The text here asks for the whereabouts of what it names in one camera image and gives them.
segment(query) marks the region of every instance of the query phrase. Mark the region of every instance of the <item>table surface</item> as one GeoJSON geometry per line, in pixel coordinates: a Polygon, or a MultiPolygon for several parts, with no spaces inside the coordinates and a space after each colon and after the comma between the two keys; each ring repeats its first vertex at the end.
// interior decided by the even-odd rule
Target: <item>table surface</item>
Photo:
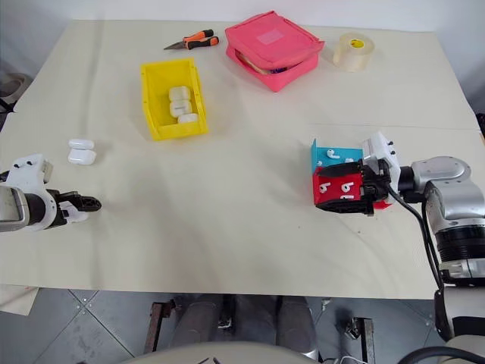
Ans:
{"type": "Polygon", "coordinates": [[[74,21],[0,133],[4,169],[41,152],[48,186],[102,201],[88,221],[2,234],[0,283],[169,292],[433,296],[419,227],[400,206],[375,217],[312,203],[310,145],[359,147],[381,130],[408,165],[467,161],[485,190],[483,140],[432,33],[359,30],[376,43],[365,71],[330,62],[343,28],[307,27],[327,41],[318,67],[272,93],[225,54],[231,24],[74,21]],[[222,44],[163,51],[212,28],[222,44]],[[153,142],[139,66],[194,57],[209,133],[153,142]],[[67,162],[67,141],[95,140],[98,158],[67,162]]]}

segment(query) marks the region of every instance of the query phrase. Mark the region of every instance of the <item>pink pouch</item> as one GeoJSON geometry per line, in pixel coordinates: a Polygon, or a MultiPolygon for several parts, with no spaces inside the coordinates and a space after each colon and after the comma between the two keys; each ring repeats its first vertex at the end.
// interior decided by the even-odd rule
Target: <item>pink pouch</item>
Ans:
{"type": "Polygon", "coordinates": [[[309,72],[318,64],[318,53],[324,42],[274,11],[256,15],[241,24],[226,29],[227,55],[274,92],[309,72]],[[255,71],[236,55],[243,54],[250,62],[268,74],[255,71]],[[270,73],[269,70],[285,71],[270,73]]]}

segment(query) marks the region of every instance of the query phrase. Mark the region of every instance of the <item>yellow plastic bin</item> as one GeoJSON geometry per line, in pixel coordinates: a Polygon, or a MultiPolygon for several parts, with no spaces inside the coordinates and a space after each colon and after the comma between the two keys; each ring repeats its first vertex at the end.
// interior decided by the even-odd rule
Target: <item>yellow plastic bin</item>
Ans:
{"type": "Polygon", "coordinates": [[[143,111],[153,140],[207,133],[199,73],[193,58],[142,64],[142,88],[143,111]],[[192,112],[199,114],[199,121],[178,124],[170,115],[168,90],[176,86],[189,87],[192,112]]]}

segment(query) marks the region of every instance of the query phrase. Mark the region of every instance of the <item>packing tape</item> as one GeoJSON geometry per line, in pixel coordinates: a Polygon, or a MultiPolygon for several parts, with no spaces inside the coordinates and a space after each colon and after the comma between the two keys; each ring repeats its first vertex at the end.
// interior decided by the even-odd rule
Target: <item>packing tape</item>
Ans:
{"type": "Polygon", "coordinates": [[[362,71],[367,66],[374,48],[374,42],[362,34],[343,34],[333,54],[333,63],[344,71],[362,71]]]}

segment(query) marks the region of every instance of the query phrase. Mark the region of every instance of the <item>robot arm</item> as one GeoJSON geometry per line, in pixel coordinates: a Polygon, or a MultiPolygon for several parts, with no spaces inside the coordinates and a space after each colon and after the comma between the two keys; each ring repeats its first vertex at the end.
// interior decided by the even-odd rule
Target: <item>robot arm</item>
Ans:
{"type": "Polygon", "coordinates": [[[420,221],[439,287],[435,293],[438,332],[445,340],[466,334],[485,336],[485,199],[470,179],[470,166],[453,157],[435,157],[399,167],[393,143],[380,133],[364,141],[363,155],[356,163],[320,172],[327,177],[360,173],[361,199],[331,200],[317,207],[373,215],[375,202],[397,199],[420,221]],[[425,208],[422,216],[409,205],[417,202],[425,208]]]}
{"type": "Polygon", "coordinates": [[[0,174],[0,232],[22,228],[38,231],[83,221],[101,203],[77,192],[48,190],[52,165],[40,154],[17,159],[9,172],[0,174]]]}

